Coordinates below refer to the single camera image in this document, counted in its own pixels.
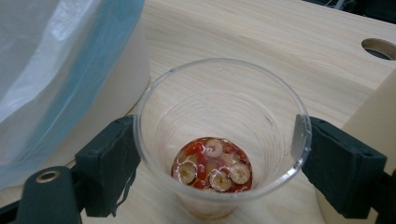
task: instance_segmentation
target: plastic cup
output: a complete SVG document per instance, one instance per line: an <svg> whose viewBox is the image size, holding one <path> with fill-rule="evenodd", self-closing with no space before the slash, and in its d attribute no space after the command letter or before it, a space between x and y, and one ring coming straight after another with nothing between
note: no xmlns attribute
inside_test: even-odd
<svg viewBox="0 0 396 224"><path fill-rule="evenodd" d="M251 190L210 192L171 176L176 154L208 136L226 138L247 153ZM257 65L230 59L171 69L148 87L134 119L142 161L199 217L225 217L285 184L302 168L311 138L308 114L291 87Z"/></svg>

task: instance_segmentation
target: food in cup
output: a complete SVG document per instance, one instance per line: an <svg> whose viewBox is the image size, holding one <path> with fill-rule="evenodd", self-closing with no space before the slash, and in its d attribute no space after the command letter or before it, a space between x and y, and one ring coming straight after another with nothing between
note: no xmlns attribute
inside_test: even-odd
<svg viewBox="0 0 396 224"><path fill-rule="evenodd" d="M203 137L175 156L171 176L196 189L236 193L251 189L253 175L247 154L225 138Z"/></svg>

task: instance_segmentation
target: banana slice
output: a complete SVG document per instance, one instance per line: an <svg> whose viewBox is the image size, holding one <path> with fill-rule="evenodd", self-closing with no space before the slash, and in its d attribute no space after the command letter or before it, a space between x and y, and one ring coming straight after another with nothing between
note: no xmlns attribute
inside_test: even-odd
<svg viewBox="0 0 396 224"><path fill-rule="evenodd" d="M206 155L211 158L217 158L223 151L222 144L218 139L210 139L205 144Z"/></svg>
<svg viewBox="0 0 396 224"><path fill-rule="evenodd" d="M224 192L231 187L233 181L231 181L226 173L215 170L210 174L209 183L216 191Z"/></svg>
<svg viewBox="0 0 396 224"><path fill-rule="evenodd" d="M174 170L174 178L183 184L190 184L197 176L197 168L191 161L186 161Z"/></svg>
<svg viewBox="0 0 396 224"><path fill-rule="evenodd" d="M250 170L245 164L237 162L230 167L230 178L235 184L243 185L250 179Z"/></svg>

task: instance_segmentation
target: white plastic bag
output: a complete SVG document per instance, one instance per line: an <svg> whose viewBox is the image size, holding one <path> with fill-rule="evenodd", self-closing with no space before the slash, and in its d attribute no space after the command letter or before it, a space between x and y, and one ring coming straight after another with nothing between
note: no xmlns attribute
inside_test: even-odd
<svg viewBox="0 0 396 224"><path fill-rule="evenodd" d="M143 4L0 1L0 189L40 167L90 109Z"/></svg>

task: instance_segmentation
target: cup rim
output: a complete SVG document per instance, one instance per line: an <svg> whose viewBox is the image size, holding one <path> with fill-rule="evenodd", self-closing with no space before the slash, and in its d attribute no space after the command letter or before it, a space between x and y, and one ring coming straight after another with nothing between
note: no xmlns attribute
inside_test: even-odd
<svg viewBox="0 0 396 224"><path fill-rule="evenodd" d="M158 164L156 164L156 162L154 162L154 160L148 155L141 133L141 113L144 108L144 105L146 104L147 99L157 88L157 86L159 86L167 77L172 76L174 73L176 73L179 70L201 63L237 63L240 65L248 66L254 70L258 70L266 74L267 76L275 80L277 83L279 83L283 88L285 88L285 90L288 91L289 94L293 97L295 103L299 106L301 111L302 121L304 122L304 136L305 136L304 149L302 150L302 153L300 154L297 162L295 162L295 164L293 164L293 166L291 166L285 174L283 174L281 177L271 182L270 184L267 184L264 187L258 189L251 189L237 193L216 193L216 192L195 189L190 186L183 185L182 183L177 182L170 175L164 175L167 173L165 173L163 171L163 168L160 167ZM166 186L177 194L188 195L193 198L195 197L201 198L204 200L213 201L217 203L239 203L242 201L249 201L261 197L284 185L302 169L311 150L310 146L312 141L311 122L308 113L304 107L304 104L300 99L300 97L297 95L297 93L285 81L283 81L280 77L274 75L270 71L256 64L247 63L236 59L227 59L227 58L209 58L209 59L198 60L191 63L185 63L178 67L170 69L168 72L166 72L165 74L161 75L156 80L154 80L148 86L148 88L145 90L143 95L140 97L138 103L136 104L136 110L134 112L133 129L134 129L134 142L137 151L142 161L147 165L150 171L154 173L156 177L159 178L159 181L166 183Z"/></svg>

